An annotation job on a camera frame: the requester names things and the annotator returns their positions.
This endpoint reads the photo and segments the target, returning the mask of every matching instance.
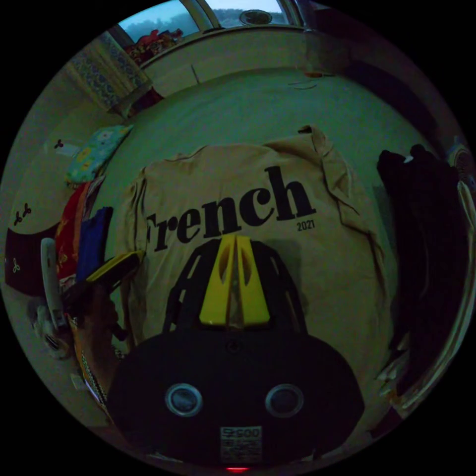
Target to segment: white wall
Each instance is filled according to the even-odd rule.
[[[299,30],[234,30],[178,47],[145,67],[162,96],[238,71],[293,67],[304,54]]]

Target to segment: bed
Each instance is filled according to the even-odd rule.
[[[309,80],[293,69],[246,71],[168,97],[126,122],[126,126],[133,128],[107,167],[91,216],[104,207],[120,207],[131,178],[151,162],[178,152],[189,153],[206,144],[262,144],[293,135],[306,123],[319,125],[363,182],[378,217],[389,297],[396,304],[395,233],[390,202],[376,164],[383,149],[406,155],[416,143],[430,150],[431,145],[391,106],[344,77]],[[72,191],[64,186],[61,193],[64,196],[57,204],[64,207]],[[116,226],[113,213],[105,243],[106,260],[115,255]],[[124,325],[119,290],[112,294],[112,299],[119,311],[119,323]],[[114,344],[127,352],[125,343]],[[388,403],[378,396],[378,386],[376,382],[372,411],[366,412],[359,422],[350,444],[358,443],[362,434],[388,410]]]

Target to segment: blue cloth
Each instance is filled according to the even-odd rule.
[[[104,264],[104,253],[112,215],[112,207],[104,207],[98,210],[93,218],[86,220],[81,225],[76,282],[84,281]]]

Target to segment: beige t-shirt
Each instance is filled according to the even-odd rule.
[[[161,333],[169,292],[193,250],[235,233],[280,254],[309,334],[340,352],[364,389],[384,364],[391,326],[376,230],[363,186],[315,126],[154,162],[118,210],[116,253],[146,251],[128,303],[135,343]]]

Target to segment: red light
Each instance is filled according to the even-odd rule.
[[[227,468],[227,471],[231,473],[235,473],[236,475],[239,475],[240,473],[244,473],[245,471],[248,471],[249,468]]]

